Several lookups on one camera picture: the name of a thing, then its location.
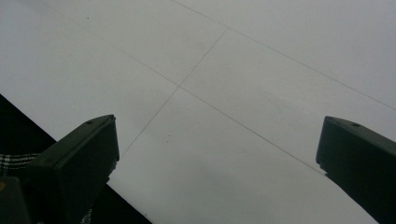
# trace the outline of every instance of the plaid fabric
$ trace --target plaid fabric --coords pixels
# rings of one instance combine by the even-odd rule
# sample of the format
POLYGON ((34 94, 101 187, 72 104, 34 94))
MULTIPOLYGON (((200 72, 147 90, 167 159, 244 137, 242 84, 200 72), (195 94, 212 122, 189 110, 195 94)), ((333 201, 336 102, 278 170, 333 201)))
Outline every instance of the plaid fabric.
POLYGON ((24 169, 36 157, 38 153, 25 155, 0 154, 0 175, 7 175, 8 170, 24 169))

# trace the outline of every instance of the gray floor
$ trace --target gray floor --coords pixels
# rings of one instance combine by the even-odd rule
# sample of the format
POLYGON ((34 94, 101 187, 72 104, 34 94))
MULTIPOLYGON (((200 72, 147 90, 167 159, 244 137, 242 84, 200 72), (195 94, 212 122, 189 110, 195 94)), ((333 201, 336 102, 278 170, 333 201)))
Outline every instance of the gray floor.
POLYGON ((3 0, 0 92, 55 139, 115 114, 153 223, 375 223, 315 163, 324 116, 396 140, 391 1, 3 0))

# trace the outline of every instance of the thin line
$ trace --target thin line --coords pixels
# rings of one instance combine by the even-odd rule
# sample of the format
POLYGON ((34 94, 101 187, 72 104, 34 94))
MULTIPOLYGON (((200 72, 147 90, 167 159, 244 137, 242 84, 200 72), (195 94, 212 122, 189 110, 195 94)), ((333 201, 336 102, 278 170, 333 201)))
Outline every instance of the thin line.
POLYGON ((273 143, 272 141, 266 139, 265 137, 259 135, 258 133, 254 132, 253 130, 249 129, 247 126, 245 126, 244 124, 242 124, 241 122, 239 122, 236 119, 233 119, 232 117, 228 116, 227 114, 225 114, 224 112, 220 111, 219 109, 215 108, 213 105, 209 104, 208 102, 204 101, 203 99, 201 99, 200 97, 198 97, 197 95, 195 95, 194 93, 184 89, 183 87, 180 87, 182 90, 188 92, 189 94, 191 94, 192 96, 194 96, 195 98, 197 98, 198 100, 202 101, 203 103, 209 105, 210 107, 214 108, 215 110, 219 111, 220 114, 224 115, 225 117, 233 120, 234 122, 236 122, 237 124, 241 125, 242 127, 246 128, 248 131, 256 134, 257 136, 259 136, 261 139, 263 139, 264 141, 268 142, 269 144, 273 145, 274 147, 278 148, 279 150, 283 151, 284 153, 288 154, 289 156, 291 156, 292 158, 294 158, 295 160, 299 161, 300 163, 306 165, 307 167, 311 168, 312 170, 314 170, 315 172, 317 172, 320 175, 324 175, 323 173, 321 173, 320 171, 318 171, 317 169, 315 169, 313 166, 309 165, 308 163, 298 159, 297 157, 293 156, 292 154, 290 154, 288 151, 286 151, 285 149, 279 147, 277 144, 273 143))
POLYGON ((212 45, 212 47, 210 47, 210 49, 206 52, 206 54, 201 58, 201 60, 191 69, 191 71, 189 72, 189 74, 183 78, 183 81, 181 81, 180 85, 178 85, 179 87, 181 85, 183 85, 183 83, 187 80, 187 78, 192 74, 192 72, 195 70, 196 67, 198 67, 198 65, 204 60, 204 58, 206 57, 207 54, 209 54, 209 52, 219 43, 219 41, 221 40, 221 38, 224 36, 224 34, 228 31, 228 28, 224 29, 223 33, 219 36, 219 38, 215 41, 215 43, 212 45))
POLYGON ((89 30, 88 28, 84 27, 83 25, 79 24, 78 22, 74 21, 73 19, 71 19, 70 17, 68 17, 67 15, 63 14, 62 11, 59 11, 58 9, 51 7, 49 5, 47 5, 45 2, 43 2, 42 0, 39 0, 41 2, 41 4, 45 5, 46 7, 51 8, 52 10, 58 12, 59 14, 61 14, 63 17, 65 17, 66 19, 68 19, 69 21, 73 22, 74 24, 76 24, 78 27, 82 28, 84 31, 90 33, 91 35, 95 36, 96 38, 99 38, 100 40, 104 41, 105 43, 107 43, 109 46, 113 47, 114 49, 117 49, 118 51, 120 51, 121 53, 125 54, 126 56, 128 56, 129 58, 133 59, 134 61, 142 64, 143 66, 147 67, 149 70, 153 71, 154 73, 156 73, 157 75, 160 75, 161 77, 165 78, 166 80, 172 82, 173 84, 177 85, 178 84, 174 81, 172 81, 171 79, 169 79, 168 77, 165 77, 163 74, 161 74, 160 72, 158 72, 157 70, 151 68, 150 66, 148 66, 147 64, 141 62, 140 60, 136 59, 136 57, 132 56, 131 54, 129 54, 128 52, 126 52, 123 49, 120 49, 119 47, 113 45, 112 43, 108 42, 106 39, 104 39, 103 37, 99 36, 98 34, 92 32, 91 30, 89 30))
POLYGON ((196 64, 192 70, 190 71, 190 73, 183 79, 183 81, 180 83, 180 85, 177 85, 177 88, 172 92, 171 96, 165 101, 165 103, 163 103, 163 105, 161 106, 161 108, 157 111, 157 113, 155 113, 155 115, 151 118, 151 120, 148 122, 148 124, 143 128, 143 130, 139 133, 139 135, 134 139, 134 141, 131 143, 131 145, 129 145, 127 147, 127 149, 125 150, 125 152, 122 154, 121 158, 123 157, 123 155, 125 155, 125 153, 131 149, 132 145, 134 144, 134 142, 137 140, 137 138, 143 133, 143 131, 146 130, 146 128, 150 125, 150 123, 154 120, 155 117, 157 117, 157 115, 160 113, 160 111, 163 109, 163 107, 166 105, 166 103, 168 103, 168 101, 173 97, 173 95, 175 94, 175 92, 177 92, 178 89, 181 88, 181 85, 184 83, 184 81, 192 74, 192 72, 195 70, 195 68, 201 63, 201 61, 206 57, 206 55, 210 52, 210 50, 212 50, 215 45, 221 40, 221 38, 223 37, 223 35, 225 34, 225 32, 227 31, 224 30, 224 32, 220 35, 220 37, 218 38, 218 40, 212 45, 212 47, 207 51, 207 53, 204 55, 204 57, 202 57, 202 59, 198 62, 198 64, 196 64))
POLYGON ((296 59, 290 57, 289 55, 287 55, 287 54, 285 54, 285 53, 283 53, 283 52, 280 52, 280 51, 278 51, 278 50, 276 50, 276 49, 274 49, 274 48, 272 48, 272 47, 270 47, 270 46, 268 46, 268 45, 265 45, 265 44, 259 42, 258 40, 255 40, 255 39, 253 39, 252 37, 250 37, 250 36, 248 36, 248 35, 245 35, 245 34, 239 32, 239 31, 237 31, 237 30, 235 30, 235 29, 233 29, 233 28, 229 28, 229 29, 232 30, 232 31, 234 31, 234 32, 236 32, 236 33, 238 33, 238 34, 240 34, 240 35, 242 35, 242 36, 244 36, 244 37, 246 37, 246 38, 248 38, 248 39, 250 39, 250 40, 252 40, 252 41, 254 41, 254 42, 256 42, 256 43, 258 43, 258 44, 260 44, 260 45, 263 45, 264 47, 266 47, 266 48, 268 48, 268 49, 270 49, 270 50, 272 50, 272 51, 274 51, 274 52, 276 52, 276 53, 278 53, 278 54, 280 54, 280 55, 282 55, 282 56, 284 56, 284 57, 286 57, 286 58, 288 58, 288 59, 290 59, 290 60, 292 60, 292 61, 294 61, 294 62, 296 62, 296 63, 298 63, 298 64, 300 64, 300 65, 302 65, 302 66, 304 66, 304 67, 306 67, 306 68, 308 68, 308 69, 311 69, 311 70, 313 70, 313 71, 315 71, 315 72, 317 72, 317 73, 323 75, 324 77, 326 77, 326 78, 328 78, 328 79, 330 79, 330 80, 332 80, 332 81, 335 81, 335 82, 337 82, 337 83, 339 83, 339 84, 341 84, 341 85, 343 85, 343 86, 345 86, 345 87, 347 87, 347 88, 349 88, 349 89, 351 89, 351 90, 353 90, 353 91, 355 91, 355 92, 357 92, 357 93, 359 93, 359 94, 361 94, 361 95, 363 95, 363 96, 366 96, 366 97, 368 97, 368 98, 370 98, 370 99, 372 99, 372 100, 374 100, 374 101, 380 103, 381 105, 384 105, 384 106, 386 106, 386 107, 388 107, 388 108, 390 108, 390 109, 392 109, 392 110, 396 110, 396 107, 392 107, 391 105, 387 105, 387 104, 385 104, 385 103, 383 103, 383 102, 381 102, 381 101, 375 99, 374 97, 372 97, 372 96, 370 96, 370 95, 367 95, 366 93, 364 93, 364 92, 362 92, 362 91, 356 90, 356 89, 354 89, 353 87, 348 86, 348 85, 345 84, 344 82, 341 82, 340 80, 338 80, 338 79, 336 79, 336 78, 334 78, 334 77, 331 77, 331 76, 329 76, 329 75, 327 75, 327 74, 325 74, 325 73, 323 73, 323 72, 320 72, 318 69, 313 68, 313 67, 311 67, 310 65, 308 65, 308 64, 306 64, 306 63, 302 63, 302 62, 300 62, 300 61, 297 61, 296 59))
POLYGON ((146 124, 146 126, 143 128, 143 130, 140 131, 140 133, 137 135, 137 137, 134 139, 134 141, 131 143, 131 145, 129 145, 129 146, 127 147, 127 149, 125 150, 125 152, 122 153, 122 156, 120 156, 120 159, 125 155, 125 153, 126 153, 128 150, 131 149, 131 147, 132 147, 132 145, 134 144, 134 142, 136 141, 136 139, 140 136, 140 134, 142 134, 142 133, 146 130, 146 128, 147 128, 147 127, 150 125, 150 123, 155 119, 155 117, 157 117, 158 113, 160 113, 160 111, 163 109, 163 107, 166 105, 166 103, 168 103, 168 101, 173 97, 173 95, 175 94, 175 92, 177 92, 177 90, 178 90, 179 88, 180 88, 180 87, 177 87, 177 88, 172 92, 171 96, 165 101, 165 103, 163 103, 163 105, 160 107, 160 109, 157 111, 157 113, 155 113, 155 115, 148 121, 148 124, 146 124))
POLYGON ((176 4, 178 4, 178 5, 180 5, 180 6, 182 6, 182 7, 184 7, 184 8, 186 8, 186 9, 190 10, 190 11, 193 11, 193 12, 195 12, 195 13, 197 13, 197 14, 199 14, 199 15, 201 15, 201 16, 203 16, 203 17, 205 17, 205 18, 207 18, 207 19, 209 19, 209 20, 211 20, 211 21, 213 21, 213 22, 216 22, 216 23, 218 23, 218 24, 220 24, 220 25, 222 25, 222 26, 225 26, 226 28, 230 28, 230 29, 231 29, 230 26, 228 26, 228 25, 226 25, 226 24, 224 24, 224 23, 221 23, 221 22, 219 22, 219 21, 215 21, 215 20, 213 20, 212 18, 206 16, 205 14, 203 14, 203 13, 201 13, 201 12, 199 12, 199 11, 197 11, 197 10, 191 8, 191 7, 184 6, 183 4, 181 4, 181 3, 179 3, 179 2, 177 2, 177 1, 175 1, 175 0, 170 0, 170 1, 172 1, 172 2, 174 2, 174 3, 176 3, 176 4))
POLYGON ((381 102, 381 101, 375 99, 374 97, 372 97, 372 96, 370 96, 370 95, 368 95, 368 94, 366 94, 366 93, 364 93, 364 92, 362 92, 362 91, 356 90, 356 89, 354 89, 353 87, 348 86, 348 85, 345 84, 344 82, 342 82, 342 81, 340 81, 340 80, 338 80, 338 79, 336 79, 336 78, 334 78, 334 77, 331 77, 331 76, 329 76, 329 75, 327 75, 327 74, 325 74, 325 73, 323 73, 323 72, 320 72, 318 69, 313 68, 313 67, 311 67, 310 65, 308 65, 308 64, 306 64, 306 63, 302 63, 302 62, 300 62, 300 61, 298 61, 298 60, 296 60, 296 59, 290 57, 289 55, 287 55, 287 54, 285 54, 285 53, 283 53, 283 52, 281 52, 281 51, 279 51, 279 50, 277 50, 277 49, 274 49, 274 48, 272 48, 272 47, 270 47, 270 46, 268 46, 268 45, 266 45, 266 44, 263 44, 262 42, 260 42, 260 41, 258 41, 258 40, 256 40, 256 39, 254 39, 254 38, 252 38, 252 37, 250 37, 250 36, 248 36, 248 35, 246 35, 246 34, 240 32, 240 31, 235 30, 235 29, 234 29, 233 27, 231 27, 231 26, 228 26, 228 25, 226 25, 226 24, 224 24, 224 23, 221 23, 221 22, 219 22, 219 21, 215 21, 215 20, 213 20, 212 18, 206 16, 205 14, 203 14, 203 13, 197 11, 197 10, 194 10, 194 9, 192 9, 192 8, 190 8, 190 7, 184 6, 184 5, 180 4, 179 2, 177 2, 177 1, 175 1, 175 0, 171 0, 171 1, 172 1, 172 2, 175 2, 175 3, 178 4, 178 5, 181 5, 181 6, 185 7, 185 8, 187 8, 187 9, 193 11, 193 12, 198 13, 199 15, 201 15, 201 16, 203 16, 203 17, 205 17, 205 18, 208 18, 208 19, 210 19, 210 20, 212 20, 212 21, 214 21, 214 22, 217 22, 218 24, 223 25, 223 26, 227 27, 228 29, 230 29, 230 30, 232 30, 232 31, 234 31, 234 32, 236 32, 236 33, 238 33, 238 34, 244 36, 244 37, 247 37, 248 39, 250 39, 250 40, 252 40, 252 41, 254 41, 254 42, 256 42, 256 43, 258 43, 258 44, 260 44, 260 45, 262 45, 262 46, 264 46, 264 47, 266 47, 266 48, 268 48, 268 49, 270 49, 270 50, 272 50, 272 51, 274 51, 274 52, 276 52, 276 53, 278 53, 278 54, 280 54, 280 55, 285 56, 286 58, 289 58, 289 59, 291 59, 292 61, 294 61, 294 62, 296 62, 296 63, 298 63, 298 64, 300 64, 300 65, 302 65, 302 66, 304 66, 304 67, 306 67, 306 68, 308 68, 308 69, 311 69, 311 70, 313 70, 313 71, 315 71, 315 72, 317 72, 317 73, 323 75, 324 77, 326 77, 326 78, 328 78, 328 79, 330 79, 330 80, 332 80, 332 81, 335 81, 335 82, 337 82, 337 83, 339 83, 339 84, 341 84, 341 85, 343 85, 343 86, 345 86, 345 87, 347 87, 347 88, 349 88, 349 89, 351 89, 351 90, 353 90, 353 91, 355 91, 355 92, 357 92, 357 93, 359 93, 359 94, 361 94, 361 95, 363 95, 363 96, 366 96, 366 97, 368 97, 368 98, 370 98, 370 99, 372 99, 372 100, 374 100, 374 101, 380 103, 381 105, 384 105, 384 106, 386 106, 386 107, 388 107, 388 108, 390 108, 390 109, 392 109, 392 110, 396 110, 396 107, 393 107, 393 106, 391 106, 391 105, 387 105, 386 103, 383 103, 383 102, 381 102))

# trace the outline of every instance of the white surface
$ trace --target white surface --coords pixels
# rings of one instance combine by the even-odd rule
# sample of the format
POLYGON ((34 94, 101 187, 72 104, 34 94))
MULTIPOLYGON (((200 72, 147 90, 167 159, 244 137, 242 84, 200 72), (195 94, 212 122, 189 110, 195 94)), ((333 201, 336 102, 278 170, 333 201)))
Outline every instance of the white surface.
POLYGON ((182 87, 318 170, 325 116, 350 119, 396 139, 393 109, 233 31, 182 87))
POLYGON ((171 1, 43 1, 176 84, 224 31, 171 1))
POLYGON ((183 90, 110 185, 154 223, 375 223, 331 180, 183 90))
POLYGON ((121 154, 176 89, 37 1, 0 3, 0 74, 1 93, 56 140, 114 114, 121 154))
POLYGON ((396 2, 175 0, 396 108, 396 2))
POLYGON ((325 115, 396 139, 394 4, 179 2, 209 18, 170 0, 1 1, 0 93, 56 139, 115 114, 121 154, 136 140, 110 184, 154 224, 375 223, 300 161, 318 169, 325 115))

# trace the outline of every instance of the floor tile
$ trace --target floor tile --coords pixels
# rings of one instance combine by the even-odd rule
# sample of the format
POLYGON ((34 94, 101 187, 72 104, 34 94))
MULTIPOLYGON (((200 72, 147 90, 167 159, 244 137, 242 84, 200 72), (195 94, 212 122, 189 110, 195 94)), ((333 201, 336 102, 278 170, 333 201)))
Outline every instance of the floor tile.
POLYGON ((183 90, 110 186, 153 223, 375 223, 327 177, 183 90))
POLYGON ((176 84, 224 31, 172 1, 43 1, 176 84))
POLYGON ((396 108, 396 3, 175 0, 396 108))
POLYGON ((0 39, 1 93, 57 140, 115 114, 122 154, 176 89, 37 1, 0 3, 0 39))
POLYGON ((233 31, 182 85, 253 132, 319 170, 325 116, 396 140, 396 111, 233 31))

